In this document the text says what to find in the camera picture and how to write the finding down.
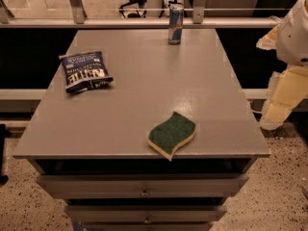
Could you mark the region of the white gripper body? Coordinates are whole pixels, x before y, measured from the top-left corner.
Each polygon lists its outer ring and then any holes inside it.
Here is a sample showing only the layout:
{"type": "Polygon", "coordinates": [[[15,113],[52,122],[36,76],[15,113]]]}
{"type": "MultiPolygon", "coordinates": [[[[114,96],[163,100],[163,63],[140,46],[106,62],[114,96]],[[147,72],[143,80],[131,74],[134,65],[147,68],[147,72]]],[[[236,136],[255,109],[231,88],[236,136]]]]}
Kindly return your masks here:
{"type": "Polygon", "coordinates": [[[286,64],[308,65],[307,0],[297,0],[279,24],[276,55],[286,64]]]}

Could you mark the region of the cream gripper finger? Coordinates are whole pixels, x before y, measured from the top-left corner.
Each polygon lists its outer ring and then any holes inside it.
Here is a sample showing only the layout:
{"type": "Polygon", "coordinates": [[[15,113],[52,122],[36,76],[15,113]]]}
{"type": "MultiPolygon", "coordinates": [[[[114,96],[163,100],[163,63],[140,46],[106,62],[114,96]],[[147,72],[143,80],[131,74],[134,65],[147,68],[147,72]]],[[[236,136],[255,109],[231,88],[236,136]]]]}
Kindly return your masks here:
{"type": "Polygon", "coordinates": [[[278,29],[279,26],[273,27],[267,34],[257,41],[256,47],[263,50],[275,50],[278,29]]]}
{"type": "Polygon", "coordinates": [[[262,108],[260,127],[275,130],[308,95],[308,67],[289,65],[269,78],[267,99],[262,108]]]}

